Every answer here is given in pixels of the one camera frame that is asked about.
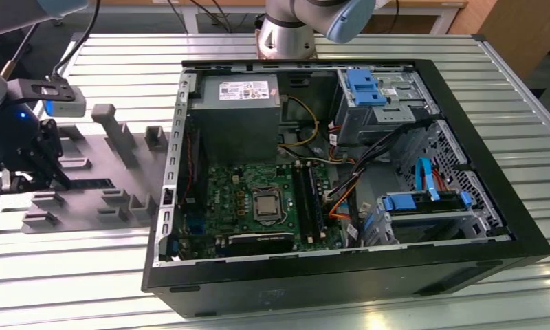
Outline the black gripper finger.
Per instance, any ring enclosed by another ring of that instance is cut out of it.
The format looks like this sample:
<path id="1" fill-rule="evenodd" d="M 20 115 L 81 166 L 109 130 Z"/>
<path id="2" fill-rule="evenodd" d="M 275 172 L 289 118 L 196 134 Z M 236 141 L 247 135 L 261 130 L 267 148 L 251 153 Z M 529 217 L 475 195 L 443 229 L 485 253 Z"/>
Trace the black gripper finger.
<path id="1" fill-rule="evenodd" d="M 63 144 L 60 140 L 57 123 L 53 119 L 40 121 L 40 131 L 35 138 L 37 149 L 37 165 L 41 176 L 56 182 L 63 190 L 69 190 L 72 181 L 63 171 L 60 158 L 63 157 Z"/>

